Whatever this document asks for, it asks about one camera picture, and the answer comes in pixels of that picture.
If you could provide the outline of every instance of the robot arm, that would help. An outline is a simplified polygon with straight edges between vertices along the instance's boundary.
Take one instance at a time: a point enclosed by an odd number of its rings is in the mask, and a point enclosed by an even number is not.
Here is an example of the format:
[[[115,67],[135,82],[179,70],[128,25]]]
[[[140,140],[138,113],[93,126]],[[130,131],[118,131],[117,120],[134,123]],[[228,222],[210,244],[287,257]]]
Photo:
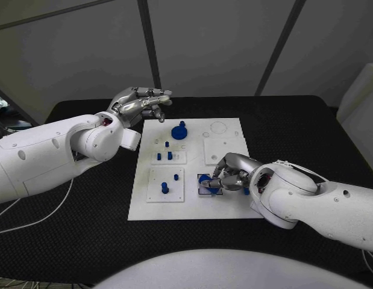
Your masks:
[[[1,138],[0,203],[54,188],[111,159],[119,146],[134,151],[140,134],[127,128],[143,115],[164,121],[157,105],[170,104],[169,96],[167,90],[128,87],[105,111]],[[80,160],[73,160],[72,151],[83,155]]]
[[[291,229],[301,221],[325,238],[373,252],[373,190],[325,179],[314,184],[291,166],[281,161],[260,164],[228,153],[212,180],[200,185],[226,190],[247,187],[251,208],[273,225]]]

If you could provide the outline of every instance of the black table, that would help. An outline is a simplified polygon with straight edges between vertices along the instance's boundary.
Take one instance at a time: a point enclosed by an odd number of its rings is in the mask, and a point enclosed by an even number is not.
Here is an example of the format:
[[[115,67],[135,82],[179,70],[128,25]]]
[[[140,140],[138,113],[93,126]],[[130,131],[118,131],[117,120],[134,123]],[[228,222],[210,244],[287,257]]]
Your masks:
[[[93,114],[108,99],[60,102],[47,122]],[[373,172],[335,117],[314,96],[174,98],[166,118],[238,117],[249,156],[288,160],[327,179],[373,188]],[[143,123],[132,127],[141,131]],[[52,217],[0,235],[0,276],[95,283],[119,269],[164,253],[229,248],[280,255],[366,282],[359,250],[323,238],[303,223],[283,230],[262,219],[127,221],[137,152],[114,158],[73,180]],[[0,230],[40,219],[69,184],[23,199],[0,217]]]

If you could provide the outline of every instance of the robotic hand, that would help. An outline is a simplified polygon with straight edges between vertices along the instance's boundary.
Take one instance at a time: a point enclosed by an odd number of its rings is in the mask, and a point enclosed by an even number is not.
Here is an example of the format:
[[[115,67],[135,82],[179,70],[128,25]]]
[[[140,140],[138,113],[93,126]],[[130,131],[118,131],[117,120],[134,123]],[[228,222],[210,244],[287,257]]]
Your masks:
[[[303,167],[275,161],[261,164],[244,155],[228,153],[221,159],[208,188],[248,188],[251,209],[283,229],[304,222],[317,233],[352,247],[373,252],[373,190],[330,182],[316,184],[294,168],[316,175]]]
[[[158,104],[170,91],[128,87],[108,109],[15,132],[0,139],[0,203],[39,194],[111,159],[118,147],[134,151],[140,134],[127,129],[143,116],[164,121]],[[83,155],[73,160],[72,151]]]

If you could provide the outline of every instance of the black fabric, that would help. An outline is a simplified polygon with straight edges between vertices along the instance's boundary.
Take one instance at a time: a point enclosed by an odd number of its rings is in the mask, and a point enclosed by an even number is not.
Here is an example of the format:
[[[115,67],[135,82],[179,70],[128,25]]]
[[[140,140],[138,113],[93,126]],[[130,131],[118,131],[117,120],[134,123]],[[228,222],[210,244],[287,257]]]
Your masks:
[[[108,102],[60,102],[47,122],[93,114]],[[238,117],[252,158],[262,163],[287,160],[333,181],[373,188],[373,172],[317,97],[173,98],[173,105],[161,109],[167,119]],[[140,132],[141,127],[140,123],[132,129]],[[135,158],[137,152],[119,149],[109,161],[75,178],[53,216],[0,235],[0,276],[95,283],[164,253],[231,248],[293,258],[361,279],[359,250],[323,238],[300,222],[288,231],[261,219],[128,222]],[[0,230],[40,219],[60,202],[67,185],[20,200],[0,217]]]

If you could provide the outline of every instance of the white rounded surface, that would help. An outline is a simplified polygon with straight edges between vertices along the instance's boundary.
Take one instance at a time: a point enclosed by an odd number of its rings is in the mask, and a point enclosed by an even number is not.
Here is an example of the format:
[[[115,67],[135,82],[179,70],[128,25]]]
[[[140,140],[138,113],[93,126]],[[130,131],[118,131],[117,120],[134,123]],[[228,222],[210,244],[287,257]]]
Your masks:
[[[226,126],[222,122],[212,122],[210,131],[213,134],[222,134],[226,131]]]
[[[96,289],[111,288],[366,288],[291,259],[225,249],[187,250],[119,271]]]

